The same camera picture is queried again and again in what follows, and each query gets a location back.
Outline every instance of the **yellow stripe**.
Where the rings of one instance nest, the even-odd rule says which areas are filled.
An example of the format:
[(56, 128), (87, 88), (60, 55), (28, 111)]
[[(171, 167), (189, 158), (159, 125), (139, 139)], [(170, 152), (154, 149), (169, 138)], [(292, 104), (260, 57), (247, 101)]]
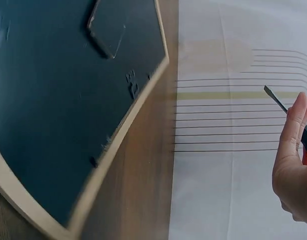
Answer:
[[(278, 91), (275, 94), (280, 99), (295, 99), (299, 92)], [(177, 100), (200, 100), (200, 99), (269, 99), (264, 91), (218, 91), (218, 92), (178, 92)]]

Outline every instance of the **hand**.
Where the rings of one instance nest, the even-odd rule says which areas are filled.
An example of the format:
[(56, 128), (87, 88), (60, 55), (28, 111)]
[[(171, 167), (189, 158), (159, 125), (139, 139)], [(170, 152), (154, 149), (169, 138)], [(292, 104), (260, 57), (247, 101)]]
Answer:
[(272, 188), (281, 207), (295, 221), (307, 223), (307, 166), (302, 164), (298, 147), (307, 124), (307, 95), (299, 93), (288, 110), (272, 170)]

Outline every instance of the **chalkboard surface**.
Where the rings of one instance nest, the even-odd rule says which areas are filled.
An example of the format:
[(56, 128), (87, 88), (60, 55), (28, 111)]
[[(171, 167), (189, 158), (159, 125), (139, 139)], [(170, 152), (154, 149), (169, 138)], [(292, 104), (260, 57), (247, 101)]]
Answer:
[(88, 28), (94, 6), (0, 0), (0, 153), (64, 226), (91, 160), (165, 56), (154, 0), (101, 0)]

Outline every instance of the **white paper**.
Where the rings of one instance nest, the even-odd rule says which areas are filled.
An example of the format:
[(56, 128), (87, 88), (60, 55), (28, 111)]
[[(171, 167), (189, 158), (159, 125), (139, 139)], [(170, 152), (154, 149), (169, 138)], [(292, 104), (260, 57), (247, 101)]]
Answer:
[(285, 113), (307, 93), (307, 0), (180, 0), (170, 240), (307, 239), (271, 186)]

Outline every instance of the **chalkboard frame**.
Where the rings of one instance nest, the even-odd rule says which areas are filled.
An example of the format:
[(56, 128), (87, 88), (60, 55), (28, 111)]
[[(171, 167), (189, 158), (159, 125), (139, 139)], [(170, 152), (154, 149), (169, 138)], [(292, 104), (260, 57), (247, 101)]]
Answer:
[(121, 120), (114, 132), (106, 151), (96, 160), (98, 167), (91, 172), (87, 183), (76, 205), (72, 210), (68, 227), (58, 223), (25, 189), (20, 183), (0, 153), (0, 193), (3, 197), (33, 226), (54, 240), (77, 240), (79, 239), (84, 223), (93, 206), (97, 193), (102, 185), (106, 173), (113, 162), (115, 155), (128, 132), (131, 124), (137, 116), (147, 97), (154, 89), (156, 83), (169, 64), (169, 55), (161, 17), (159, 0), (155, 0), (156, 13), (160, 25), (165, 57), (158, 65), (156, 71), (139, 93), (133, 105)]

